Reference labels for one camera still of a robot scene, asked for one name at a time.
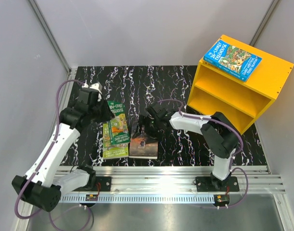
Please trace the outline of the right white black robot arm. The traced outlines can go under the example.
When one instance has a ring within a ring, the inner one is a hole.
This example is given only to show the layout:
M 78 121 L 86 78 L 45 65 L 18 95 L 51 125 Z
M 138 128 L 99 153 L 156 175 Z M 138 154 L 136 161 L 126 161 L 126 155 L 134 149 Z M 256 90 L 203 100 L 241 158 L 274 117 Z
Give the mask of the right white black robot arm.
M 214 166 L 209 177 L 195 179 L 197 190 L 239 191 L 232 176 L 232 160 L 243 148 L 243 141 L 232 123 L 221 113 L 194 115 L 168 111 L 154 104 L 147 107 L 147 115 L 139 116 L 132 126 L 130 150 L 155 145 L 166 130 L 183 130 L 202 135 L 208 148 L 214 154 Z

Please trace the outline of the dark tale of two cities book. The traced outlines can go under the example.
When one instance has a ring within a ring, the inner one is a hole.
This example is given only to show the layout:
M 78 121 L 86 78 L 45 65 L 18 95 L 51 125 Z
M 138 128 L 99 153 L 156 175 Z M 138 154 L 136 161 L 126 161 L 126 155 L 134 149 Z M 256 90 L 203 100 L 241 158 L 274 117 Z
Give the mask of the dark tale of two cities book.
M 139 135 L 131 139 L 128 156 L 138 159 L 157 159 L 158 141 L 148 135 Z

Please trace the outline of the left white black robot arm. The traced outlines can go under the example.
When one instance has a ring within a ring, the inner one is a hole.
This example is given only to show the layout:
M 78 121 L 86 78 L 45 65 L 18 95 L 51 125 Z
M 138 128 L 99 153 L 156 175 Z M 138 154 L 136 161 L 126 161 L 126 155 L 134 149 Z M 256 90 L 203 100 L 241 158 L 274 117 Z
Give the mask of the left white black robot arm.
M 72 144 L 91 122 L 102 123 L 114 118 L 99 83 L 82 87 L 73 107 L 63 109 L 52 134 L 34 165 L 24 176 L 16 175 L 12 186 L 18 199 L 46 212 L 52 211 L 61 197 L 76 189 L 92 191 L 97 186 L 92 167 L 79 166 L 54 180 L 55 173 Z

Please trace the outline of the green 65-storey treehouse book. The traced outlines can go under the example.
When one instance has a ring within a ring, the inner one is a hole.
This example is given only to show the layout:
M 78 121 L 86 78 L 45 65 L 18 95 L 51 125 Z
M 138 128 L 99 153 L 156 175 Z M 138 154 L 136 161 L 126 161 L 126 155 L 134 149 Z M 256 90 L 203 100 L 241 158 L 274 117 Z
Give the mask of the green 65-storey treehouse book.
M 103 124 L 103 159 L 116 159 L 128 157 L 128 144 L 111 144 L 111 138 L 109 134 L 109 123 Z

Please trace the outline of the green 104-storey treehouse book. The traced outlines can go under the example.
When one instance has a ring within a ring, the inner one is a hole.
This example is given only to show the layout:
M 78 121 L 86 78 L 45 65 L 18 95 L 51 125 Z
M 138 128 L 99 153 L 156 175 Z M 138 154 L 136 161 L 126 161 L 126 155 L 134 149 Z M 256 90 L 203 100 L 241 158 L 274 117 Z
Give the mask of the green 104-storey treehouse book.
M 125 106 L 115 101 L 108 101 L 108 106 L 114 118 L 103 124 L 103 146 L 110 148 L 125 145 L 130 142 Z

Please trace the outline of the blue 26-storey treehouse book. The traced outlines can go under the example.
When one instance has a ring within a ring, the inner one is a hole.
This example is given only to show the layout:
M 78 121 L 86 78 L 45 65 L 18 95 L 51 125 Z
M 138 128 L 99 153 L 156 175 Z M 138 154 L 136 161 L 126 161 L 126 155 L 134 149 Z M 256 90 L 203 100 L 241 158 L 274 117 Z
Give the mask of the blue 26-storey treehouse book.
M 262 58 L 220 39 L 204 55 L 203 60 L 246 82 Z

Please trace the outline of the blue back-cover book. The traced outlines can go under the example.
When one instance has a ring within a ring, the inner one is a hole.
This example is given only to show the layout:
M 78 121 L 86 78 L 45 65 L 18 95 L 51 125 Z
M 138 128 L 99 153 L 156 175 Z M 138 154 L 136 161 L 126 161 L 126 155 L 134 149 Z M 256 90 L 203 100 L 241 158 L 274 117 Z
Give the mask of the blue back-cover book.
M 214 72 L 216 75 L 226 77 L 229 79 L 234 79 L 235 81 L 241 81 L 241 82 L 246 83 L 245 79 L 242 79 L 240 77 L 237 77 L 237 76 L 234 76 L 230 73 L 227 73 L 227 72 L 221 70 L 219 67 L 216 67 L 215 65 L 208 63 L 207 61 L 203 61 L 203 66 L 208 68 L 210 71 Z

